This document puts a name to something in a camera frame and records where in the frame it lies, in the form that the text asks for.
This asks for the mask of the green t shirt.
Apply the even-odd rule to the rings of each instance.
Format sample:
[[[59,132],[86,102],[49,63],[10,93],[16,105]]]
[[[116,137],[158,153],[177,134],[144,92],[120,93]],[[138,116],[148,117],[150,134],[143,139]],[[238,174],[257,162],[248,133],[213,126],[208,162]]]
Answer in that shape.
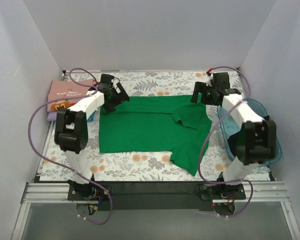
[[[191,95],[133,96],[114,112],[101,109],[99,151],[170,151],[172,163],[194,176],[211,126],[206,105],[192,103]]]

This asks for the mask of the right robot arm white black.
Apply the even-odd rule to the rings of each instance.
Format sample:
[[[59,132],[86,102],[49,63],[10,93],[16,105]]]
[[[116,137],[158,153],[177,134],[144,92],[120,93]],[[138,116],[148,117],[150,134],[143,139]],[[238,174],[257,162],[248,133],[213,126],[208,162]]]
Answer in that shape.
[[[275,157],[277,126],[255,113],[241,92],[230,87],[227,72],[215,72],[211,68],[206,74],[208,82],[195,83],[191,103],[222,107],[226,111],[224,117],[231,116],[240,128],[234,160],[212,182],[217,185],[217,195],[227,199],[235,192],[234,186],[241,184],[253,169]]]

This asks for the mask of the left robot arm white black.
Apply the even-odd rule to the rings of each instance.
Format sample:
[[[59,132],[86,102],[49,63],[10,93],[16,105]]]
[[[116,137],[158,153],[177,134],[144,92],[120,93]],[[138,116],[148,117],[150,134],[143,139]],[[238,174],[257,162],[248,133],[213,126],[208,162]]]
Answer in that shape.
[[[73,106],[57,112],[54,134],[54,142],[74,170],[72,181],[81,184],[79,194],[85,200],[93,199],[97,193],[96,187],[89,183],[93,173],[85,151],[89,140],[87,120],[98,108],[112,113],[118,105],[130,100],[120,80],[113,75],[103,73],[96,88]]]

